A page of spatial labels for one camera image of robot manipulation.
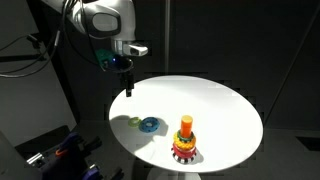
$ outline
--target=white round table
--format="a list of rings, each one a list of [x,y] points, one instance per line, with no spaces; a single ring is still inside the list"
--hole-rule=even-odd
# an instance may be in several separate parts
[[[188,165],[178,163],[171,152],[183,115],[193,117],[197,138],[197,158]],[[128,126],[132,117],[155,117],[160,127],[152,133],[141,132]],[[114,100],[109,120],[120,144],[156,167],[148,176],[152,180],[200,179],[197,173],[233,167],[256,151],[263,136],[260,116],[244,97],[219,83],[189,76],[160,76],[136,83],[132,97],[122,91]]]

